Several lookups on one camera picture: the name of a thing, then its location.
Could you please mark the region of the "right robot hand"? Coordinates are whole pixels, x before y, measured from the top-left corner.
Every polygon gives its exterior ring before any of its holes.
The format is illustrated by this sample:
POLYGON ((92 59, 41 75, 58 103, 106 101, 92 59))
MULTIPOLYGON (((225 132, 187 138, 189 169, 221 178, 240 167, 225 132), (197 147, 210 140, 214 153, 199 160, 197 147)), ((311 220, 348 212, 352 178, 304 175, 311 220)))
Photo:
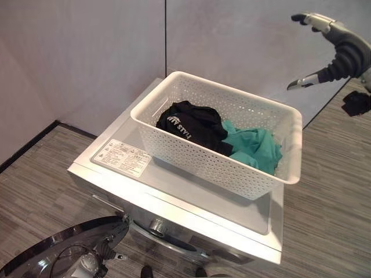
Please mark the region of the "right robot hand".
POLYGON ((313 32, 320 32, 333 44, 335 56, 329 65, 319 71, 291 82, 288 90, 359 78, 364 88, 370 91, 370 44, 365 39, 341 22, 322 14, 303 12, 292 15, 291 19, 301 25, 310 25, 313 32))

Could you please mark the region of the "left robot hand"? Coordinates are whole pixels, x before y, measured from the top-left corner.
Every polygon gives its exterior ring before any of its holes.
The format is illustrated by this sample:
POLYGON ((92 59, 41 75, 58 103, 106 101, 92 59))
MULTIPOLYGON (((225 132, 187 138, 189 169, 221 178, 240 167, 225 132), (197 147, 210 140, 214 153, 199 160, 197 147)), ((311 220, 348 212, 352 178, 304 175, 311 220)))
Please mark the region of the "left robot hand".
POLYGON ((71 277, 105 277, 108 268, 105 262, 109 260, 126 261, 126 254, 117 253, 113 250, 108 241, 99 243, 92 251, 80 257, 77 268, 71 277))

